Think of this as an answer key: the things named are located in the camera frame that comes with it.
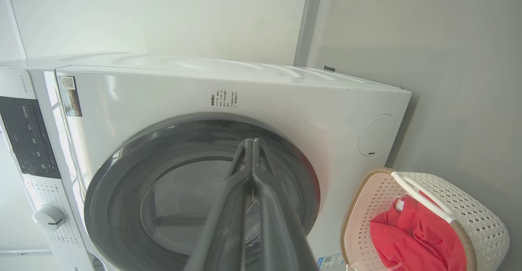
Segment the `white washing machine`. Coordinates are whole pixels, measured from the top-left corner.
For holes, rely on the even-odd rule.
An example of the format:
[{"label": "white washing machine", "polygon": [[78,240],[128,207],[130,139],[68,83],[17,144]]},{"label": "white washing machine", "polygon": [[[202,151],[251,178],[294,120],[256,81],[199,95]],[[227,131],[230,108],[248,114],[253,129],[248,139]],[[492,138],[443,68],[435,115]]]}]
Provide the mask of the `white washing machine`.
[{"label": "white washing machine", "polygon": [[[181,271],[251,137],[272,150],[319,268],[344,270],[343,216],[365,171],[386,163],[411,96],[325,70],[213,59],[1,65],[2,129],[64,271]],[[255,201],[245,243],[246,270],[257,270]]]}]

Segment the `black door rim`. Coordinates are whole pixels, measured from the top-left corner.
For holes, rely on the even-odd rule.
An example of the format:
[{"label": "black door rim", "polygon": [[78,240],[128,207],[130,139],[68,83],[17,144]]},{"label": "black door rim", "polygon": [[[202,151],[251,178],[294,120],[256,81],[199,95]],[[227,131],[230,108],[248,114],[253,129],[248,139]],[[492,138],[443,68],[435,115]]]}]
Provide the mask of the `black door rim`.
[{"label": "black door rim", "polygon": [[[188,255],[159,245],[145,232],[141,202],[151,185],[171,169],[192,160],[232,160],[239,143],[266,141],[273,163],[297,194],[298,219],[306,234],[319,212],[319,183],[300,150],[273,128],[230,113],[196,113],[167,119],[123,143],[93,177],[84,218],[101,254],[124,271],[182,271]],[[246,269],[259,268],[259,239],[246,245]]]}]

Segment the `red cloth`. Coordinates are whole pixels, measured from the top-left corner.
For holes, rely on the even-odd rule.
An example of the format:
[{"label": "red cloth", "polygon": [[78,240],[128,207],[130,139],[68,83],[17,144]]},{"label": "red cloth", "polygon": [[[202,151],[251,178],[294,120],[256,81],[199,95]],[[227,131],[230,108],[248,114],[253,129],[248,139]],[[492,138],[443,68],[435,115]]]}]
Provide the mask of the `red cloth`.
[{"label": "red cloth", "polygon": [[466,271],[466,253],[451,226],[410,196],[402,212],[373,218],[369,230],[384,266],[394,271]]}]

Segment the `white knob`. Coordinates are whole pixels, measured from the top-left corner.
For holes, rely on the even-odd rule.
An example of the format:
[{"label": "white knob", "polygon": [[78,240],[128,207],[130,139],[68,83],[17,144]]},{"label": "white knob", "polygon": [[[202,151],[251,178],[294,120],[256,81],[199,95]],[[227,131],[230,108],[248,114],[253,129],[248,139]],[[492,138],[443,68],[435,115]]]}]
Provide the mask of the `white knob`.
[{"label": "white knob", "polygon": [[33,214],[33,219],[47,231],[56,231],[65,223],[65,215],[55,206],[44,204]]}]

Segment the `gray wall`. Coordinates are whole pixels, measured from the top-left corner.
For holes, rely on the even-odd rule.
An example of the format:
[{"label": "gray wall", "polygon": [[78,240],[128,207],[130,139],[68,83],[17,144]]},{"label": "gray wall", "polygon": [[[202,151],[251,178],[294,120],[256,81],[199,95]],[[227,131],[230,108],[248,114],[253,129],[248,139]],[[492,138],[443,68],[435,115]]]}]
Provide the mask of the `gray wall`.
[{"label": "gray wall", "polygon": [[413,98],[388,165],[438,174],[505,222],[522,266],[522,0],[324,0],[311,67]]}]

